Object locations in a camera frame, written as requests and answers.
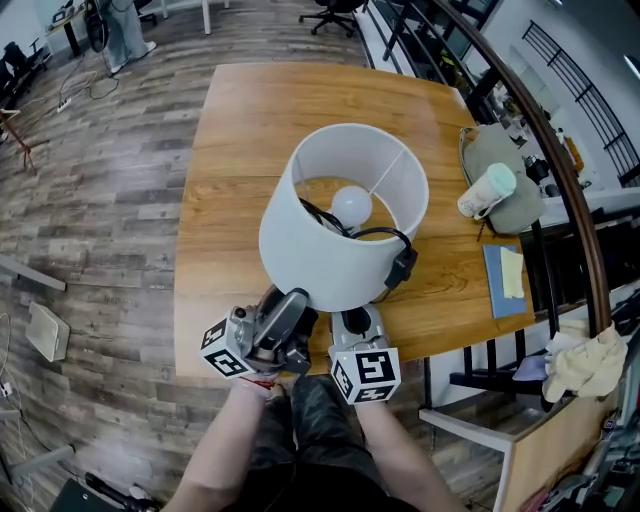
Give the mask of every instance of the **person's left arm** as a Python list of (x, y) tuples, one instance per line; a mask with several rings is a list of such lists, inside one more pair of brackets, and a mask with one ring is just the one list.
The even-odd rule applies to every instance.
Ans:
[(238, 499), (269, 392), (234, 383), (163, 512), (217, 512)]

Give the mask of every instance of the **person's right arm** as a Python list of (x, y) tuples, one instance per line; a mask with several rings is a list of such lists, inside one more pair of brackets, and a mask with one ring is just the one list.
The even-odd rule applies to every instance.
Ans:
[(367, 449), (390, 494), (421, 512), (466, 512), (435, 464), (382, 402), (358, 404)]

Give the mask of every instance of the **white lampshade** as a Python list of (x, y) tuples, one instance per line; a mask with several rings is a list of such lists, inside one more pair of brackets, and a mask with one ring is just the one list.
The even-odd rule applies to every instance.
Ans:
[(260, 256), (282, 292), (306, 290), (309, 306), (319, 311), (363, 306), (385, 290), (393, 259), (405, 245), (393, 236), (354, 240), (319, 224), (295, 190), (315, 178), (344, 178), (374, 190), (394, 220), (387, 227), (413, 239), (429, 202), (424, 169), (405, 144), (382, 130), (326, 126), (298, 145), (262, 217)]

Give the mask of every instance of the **blue notebook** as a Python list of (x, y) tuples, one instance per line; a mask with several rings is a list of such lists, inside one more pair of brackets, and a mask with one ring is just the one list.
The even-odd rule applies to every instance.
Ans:
[(484, 264), (487, 267), (487, 277), (489, 278), (489, 294), (491, 296), (493, 318), (504, 318), (527, 311), (526, 298), (507, 299), (504, 296), (504, 289), (502, 287), (502, 262), (500, 259), (501, 247), (513, 252), (518, 252), (515, 245), (482, 246)]

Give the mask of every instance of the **black plug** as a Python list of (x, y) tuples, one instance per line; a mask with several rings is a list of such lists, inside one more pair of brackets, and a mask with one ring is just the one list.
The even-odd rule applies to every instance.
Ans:
[(386, 287), (389, 290), (395, 290), (402, 281), (408, 281), (417, 260), (418, 251), (413, 247), (403, 249), (402, 252), (393, 259), (391, 272), (389, 272), (389, 277), (387, 277), (384, 282)]

